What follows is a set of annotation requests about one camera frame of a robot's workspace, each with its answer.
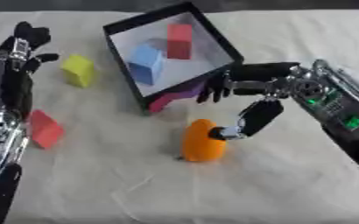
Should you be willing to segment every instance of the blue block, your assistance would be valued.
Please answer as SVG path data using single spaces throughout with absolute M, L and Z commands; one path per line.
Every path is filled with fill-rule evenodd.
M 137 47 L 129 61 L 130 74 L 138 82 L 152 86 L 163 68 L 163 53 L 147 44 Z

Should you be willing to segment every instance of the red block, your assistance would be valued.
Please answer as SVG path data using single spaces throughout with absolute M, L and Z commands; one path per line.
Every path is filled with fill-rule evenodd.
M 169 24 L 167 29 L 167 58 L 190 60 L 192 52 L 192 26 Z
M 52 147 L 64 134 L 64 130 L 41 110 L 34 110 L 30 116 L 32 140 L 44 149 Z

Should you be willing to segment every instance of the green light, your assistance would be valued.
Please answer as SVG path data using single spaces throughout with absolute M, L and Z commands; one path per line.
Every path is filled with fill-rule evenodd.
M 315 100 L 307 100 L 307 103 L 314 105 L 316 103 Z
M 354 115 L 349 117 L 346 121 L 344 121 L 344 125 L 351 130 L 359 128 L 359 117 Z

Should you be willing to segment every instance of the box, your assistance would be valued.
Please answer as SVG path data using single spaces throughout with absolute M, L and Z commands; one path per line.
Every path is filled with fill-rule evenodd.
M 192 26 L 191 59 L 167 58 L 167 27 L 174 24 Z M 103 30 L 109 49 L 141 109 L 148 113 L 152 112 L 150 105 L 165 95 L 181 95 L 177 93 L 200 89 L 207 78 L 243 63 L 243 56 L 192 3 L 181 3 L 108 24 Z M 134 80 L 128 65 L 132 53 L 142 44 L 156 47 L 164 54 L 162 73 L 151 86 Z

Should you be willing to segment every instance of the white table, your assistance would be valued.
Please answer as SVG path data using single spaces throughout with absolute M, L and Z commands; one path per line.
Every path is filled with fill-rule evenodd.
M 220 125 L 256 97 L 219 104 L 176 101 L 141 116 L 106 46 L 102 26 L 120 12 L 0 13 L 0 43 L 16 22 L 48 26 L 42 52 L 92 59 L 93 87 L 64 82 L 60 61 L 36 73 L 34 107 L 62 123 L 51 150 L 33 145 L 8 223 L 359 223 L 359 166 L 287 100 L 285 113 L 260 134 L 231 142 L 210 164 L 176 161 L 181 133 L 197 118 Z M 208 14 L 248 63 L 316 58 L 359 79 L 359 10 L 238 11 Z

